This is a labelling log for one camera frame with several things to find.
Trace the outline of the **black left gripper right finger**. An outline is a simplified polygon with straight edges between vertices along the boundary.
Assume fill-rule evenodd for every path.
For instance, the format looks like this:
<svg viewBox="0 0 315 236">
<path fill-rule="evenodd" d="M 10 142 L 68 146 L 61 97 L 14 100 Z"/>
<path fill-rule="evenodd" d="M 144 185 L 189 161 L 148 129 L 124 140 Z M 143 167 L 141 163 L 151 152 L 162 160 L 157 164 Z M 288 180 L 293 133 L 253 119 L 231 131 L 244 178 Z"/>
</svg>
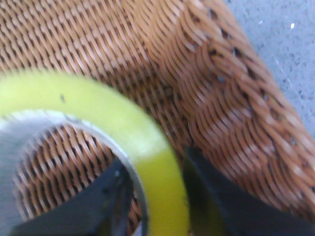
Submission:
<svg viewBox="0 0 315 236">
<path fill-rule="evenodd" d="M 184 182 L 196 236 L 313 236 L 315 225 L 280 211 L 226 178 L 201 151 L 185 151 Z"/>
</svg>

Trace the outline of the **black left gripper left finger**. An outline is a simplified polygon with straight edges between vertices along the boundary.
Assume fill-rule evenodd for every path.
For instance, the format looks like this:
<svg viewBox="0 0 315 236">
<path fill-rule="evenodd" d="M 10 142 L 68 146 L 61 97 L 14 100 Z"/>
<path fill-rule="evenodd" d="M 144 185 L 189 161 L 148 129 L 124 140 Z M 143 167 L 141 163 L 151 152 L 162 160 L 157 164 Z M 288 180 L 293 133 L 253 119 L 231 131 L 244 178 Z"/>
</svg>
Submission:
<svg viewBox="0 0 315 236">
<path fill-rule="evenodd" d="M 133 194 L 119 159 L 87 188 L 57 208 L 15 226 L 13 236 L 125 236 Z"/>
</svg>

